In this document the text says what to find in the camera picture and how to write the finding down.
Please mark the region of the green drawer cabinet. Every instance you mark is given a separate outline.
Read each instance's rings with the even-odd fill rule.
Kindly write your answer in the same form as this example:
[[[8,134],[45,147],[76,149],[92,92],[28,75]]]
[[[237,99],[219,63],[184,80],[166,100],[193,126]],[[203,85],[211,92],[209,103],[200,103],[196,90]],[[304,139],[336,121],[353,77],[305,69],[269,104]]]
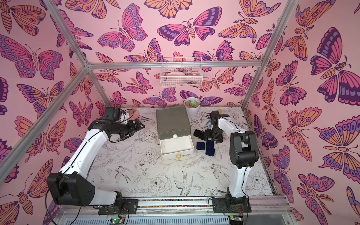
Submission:
[[[175,159],[178,154],[188,155],[194,152],[191,125],[185,106],[157,109],[156,121],[164,159]]]

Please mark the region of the blue brooch box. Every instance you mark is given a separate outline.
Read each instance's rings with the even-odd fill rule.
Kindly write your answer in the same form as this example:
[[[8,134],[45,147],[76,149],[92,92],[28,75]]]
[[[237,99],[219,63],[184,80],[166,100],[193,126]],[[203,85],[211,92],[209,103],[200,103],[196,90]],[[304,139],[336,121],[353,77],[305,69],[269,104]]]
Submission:
[[[197,144],[196,144],[196,149],[197,150],[205,150],[205,148],[206,148],[206,143],[204,143],[204,142],[197,142]]]
[[[206,149],[214,149],[214,141],[212,140],[207,140],[206,141]]]
[[[215,149],[214,148],[206,148],[205,155],[213,157],[215,155]]]

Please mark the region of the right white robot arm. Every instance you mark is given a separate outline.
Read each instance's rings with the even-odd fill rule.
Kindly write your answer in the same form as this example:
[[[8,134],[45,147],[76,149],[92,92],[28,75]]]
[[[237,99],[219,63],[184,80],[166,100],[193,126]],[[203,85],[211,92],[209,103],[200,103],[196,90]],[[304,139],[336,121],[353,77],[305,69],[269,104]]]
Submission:
[[[234,177],[227,188],[225,203],[228,207],[245,205],[248,203],[245,185],[252,167],[259,160],[256,135],[238,127],[228,114],[212,111],[209,118],[211,127],[203,132],[202,140],[222,143],[223,133],[230,137],[229,157],[234,166]]]

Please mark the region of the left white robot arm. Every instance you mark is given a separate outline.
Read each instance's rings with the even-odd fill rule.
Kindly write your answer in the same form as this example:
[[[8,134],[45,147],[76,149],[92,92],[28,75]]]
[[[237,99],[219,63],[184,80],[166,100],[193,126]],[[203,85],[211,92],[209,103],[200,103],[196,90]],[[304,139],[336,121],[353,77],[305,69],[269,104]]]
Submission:
[[[102,117],[89,124],[85,138],[71,159],[46,180],[55,204],[123,206],[120,192],[97,189],[87,177],[99,150],[112,136],[119,136],[120,141],[124,141],[145,127],[138,115],[139,112],[134,109],[107,107]]]

